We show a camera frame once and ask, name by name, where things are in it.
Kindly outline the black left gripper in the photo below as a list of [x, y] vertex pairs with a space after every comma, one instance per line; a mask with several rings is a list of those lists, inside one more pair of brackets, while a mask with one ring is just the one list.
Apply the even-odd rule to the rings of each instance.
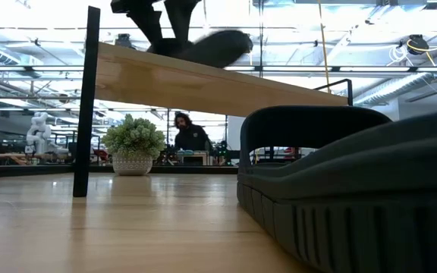
[[[175, 38], [188, 41], [191, 14], [202, 0], [165, 0], [165, 9], [174, 31]], [[150, 43], [162, 38], [159, 23], [162, 12], [152, 7], [154, 0], [112, 0], [111, 9], [115, 14], [127, 14], [138, 26]]]

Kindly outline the black rubber slide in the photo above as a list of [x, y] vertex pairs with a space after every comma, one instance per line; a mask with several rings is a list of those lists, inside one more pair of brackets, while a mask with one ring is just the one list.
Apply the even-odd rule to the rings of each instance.
[[325, 273], [437, 273], [437, 112], [275, 106], [241, 127], [237, 198]]
[[250, 53], [253, 42], [248, 34], [239, 30], [223, 30], [193, 43], [176, 38], [163, 38], [151, 44], [149, 53], [224, 68], [235, 63], [242, 55]]

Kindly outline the wooden shelf black metal frame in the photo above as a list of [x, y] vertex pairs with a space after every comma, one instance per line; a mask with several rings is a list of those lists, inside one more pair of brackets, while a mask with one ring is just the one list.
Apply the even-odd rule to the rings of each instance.
[[87, 12], [73, 195], [87, 195], [94, 100], [245, 117], [274, 105], [352, 105], [351, 95], [278, 83], [99, 41], [100, 9]]

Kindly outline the person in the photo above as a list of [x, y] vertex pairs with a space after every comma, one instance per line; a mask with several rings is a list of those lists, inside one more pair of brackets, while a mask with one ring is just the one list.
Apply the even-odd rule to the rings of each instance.
[[178, 129], [174, 139], [176, 149], [208, 152], [212, 150], [208, 134], [201, 126], [194, 124], [187, 114], [176, 112], [174, 125]]

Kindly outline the green plant in white pot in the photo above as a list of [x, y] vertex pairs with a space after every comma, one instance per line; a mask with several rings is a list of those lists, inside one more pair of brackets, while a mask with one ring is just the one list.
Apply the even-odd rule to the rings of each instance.
[[110, 127], [102, 138], [112, 167], [121, 176], [143, 176], [165, 149], [165, 135], [153, 122], [125, 115], [122, 124]]

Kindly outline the white humanoid robot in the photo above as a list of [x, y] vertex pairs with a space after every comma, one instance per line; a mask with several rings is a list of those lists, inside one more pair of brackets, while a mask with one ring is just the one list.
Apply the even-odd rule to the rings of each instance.
[[26, 135], [26, 145], [24, 153], [26, 155], [35, 154], [68, 154], [68, 149], [60, 148], [54, 143], [50, 143], [49, 139], [52, 134], [52, 130], [49, 125], [46, 124], [48, 114], [46, 112], [35, 112], [31, 118], [30, 129]]

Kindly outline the black table edge rail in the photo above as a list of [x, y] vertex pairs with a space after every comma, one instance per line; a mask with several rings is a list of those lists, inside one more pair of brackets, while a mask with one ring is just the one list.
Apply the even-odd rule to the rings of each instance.
[[[0, 165], [0, 177], [73, 173], [72, 165]], [[237, 174], [238, 167], [227, 166], [153, 166], [150, 174]]]

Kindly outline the silver ventilation duct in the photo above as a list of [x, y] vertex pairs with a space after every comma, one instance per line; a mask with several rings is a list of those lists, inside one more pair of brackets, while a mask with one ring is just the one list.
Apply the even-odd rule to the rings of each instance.
[[435, 79], [432, 73], [416, 73], [402, 78], [387, 80], [372, 89], [356, 96], [353, 100], [355, 106], [378, 105], [395, 99], [416, 88], [427, 86]]

